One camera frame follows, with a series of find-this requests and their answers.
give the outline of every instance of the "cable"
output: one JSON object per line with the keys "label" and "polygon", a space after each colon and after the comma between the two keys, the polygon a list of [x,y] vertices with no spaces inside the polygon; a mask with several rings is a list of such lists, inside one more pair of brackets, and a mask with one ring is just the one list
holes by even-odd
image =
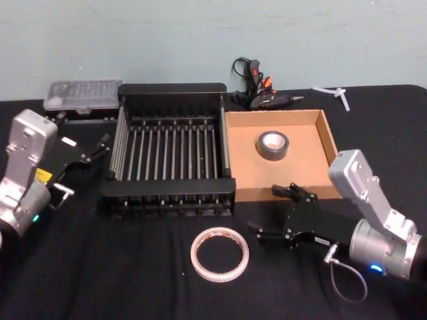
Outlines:
{"label": "cable", "polygon": [[[340,267],[346,268],[347,270],[350,270],[352,273],[354,273],[355,275],[358,276],[358,278],[360,279],[360,281],[362,282],[363,288],[364,288],[364,294],[363,297],[359,300],[354,300],[354,299],[349,299],[347,297],[345,297],[340,290],[338,289],[337,285],[335,284],[335,278],[334,278],[334,265],[338,265]],[[357,271],[355,268],[340,262],[337,259],[331,259],[330,261],[330,266],[331,266],[331,280],[332,280],[332,286],[334,287],[335,292],[337,293],[337,295],[340,296],[341,299],[347,301],[347,302],[353,302],[353,303],[359,303],[359,302],[363,302],[366,297],[368,296],[368,285],[366,284],[366,280],[365,278],[363,278],[363,275]]]}
{"label": "cable", "polygon": [[232,70],[233,70],[234,72],[236,72],[240,77],[242,77],[242,78],[244,78],[244,79],[248,79],[248,78],[249,78],[249,76],[245,74],[245,70],[244,70],[244,74],[241,74],[240,72],[238,72],[238,71],[236,70],[236,63],[237,63],[237,62],[243,62],[243,63],[245,63],[245,68],[247,68],[247,67],[248,67],[248,65],[249,65],[250,60],[249,60],[249,59],[247,59],[247,58],[245,58],[245,57],[240,57],[240,58],[237,58],[236,60],[234,60],[233,65],[232,65]]}

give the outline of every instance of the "clear plastic case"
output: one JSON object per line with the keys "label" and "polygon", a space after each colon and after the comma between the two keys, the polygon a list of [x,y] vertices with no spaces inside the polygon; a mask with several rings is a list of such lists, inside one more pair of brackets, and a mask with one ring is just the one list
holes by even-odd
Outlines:
{"label": "clear plastic case", "polygon": [[93,109],[119,107],[117,89],[122,80],[57,81],[52,83],[44,101],[47,111],[74,110],[89,114]]}

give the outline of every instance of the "gray duct tape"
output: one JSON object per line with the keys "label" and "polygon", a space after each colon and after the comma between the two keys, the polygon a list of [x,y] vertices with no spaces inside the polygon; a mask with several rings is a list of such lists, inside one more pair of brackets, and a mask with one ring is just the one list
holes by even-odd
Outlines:
{"label": "gray duct tape", "polygon": [[256,149],[261,157],[270,161],[283,159],[288,152],[289,139],[278,131],[266,131],[258,138]]}

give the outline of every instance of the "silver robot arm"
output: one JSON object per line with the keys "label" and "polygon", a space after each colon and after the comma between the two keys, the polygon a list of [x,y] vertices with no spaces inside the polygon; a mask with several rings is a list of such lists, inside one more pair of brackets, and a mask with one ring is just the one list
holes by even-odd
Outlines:
{"label": "silver robot arm", "polygon": [[38,163],[53,147],[57,130],[56,124],[31,110],[13,118],[6,148],[9,160],[0,182],[0,248],[6,235],[22,237],[50,201],[49,190],[34,178]]}
{"label": "silver robot arm", "polygon": [[341,151],[329,177],[342,197],[351,199],[365,218],[354,229],[350,259],[377,266],[384,274],[413,277],[411,269],[423,238],[413,221],[391,208],[361,150]]}

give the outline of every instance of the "duct tape roll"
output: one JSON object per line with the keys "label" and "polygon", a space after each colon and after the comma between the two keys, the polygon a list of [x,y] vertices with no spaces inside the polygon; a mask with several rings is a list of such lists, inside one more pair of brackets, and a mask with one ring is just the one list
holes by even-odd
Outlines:
{"label": "duct tape roll", "polygon": [[256,149],[261,157],[270,161],[283,159],[288,152],[289,139],[278,131],[264,132],[258,138]]}
{"label": "duct tape roll", "polygon": [[[205,267],[203,267],[200,264],[199,259],[197,258],[197,250],[199,249],[200,245],[204,241],[212,237],[218,237],[218,236],[230,238],[231,240],[235,241],[239,245],[240,249],[242,250],[242,260],[240,261],[239,265],[235,269],[228,271],[226,273],[215,273],[207,270]],[[223,227],[210,228],[201,232],[194,239],[190,249],[190,258],[195,271],[200,275],[200,277],[208,281],[223,283],[223,282],[234,280],[245,271],[249,261],[249,247],[245,239],[239,233],[237,233],[232,229],[223,228]]]}

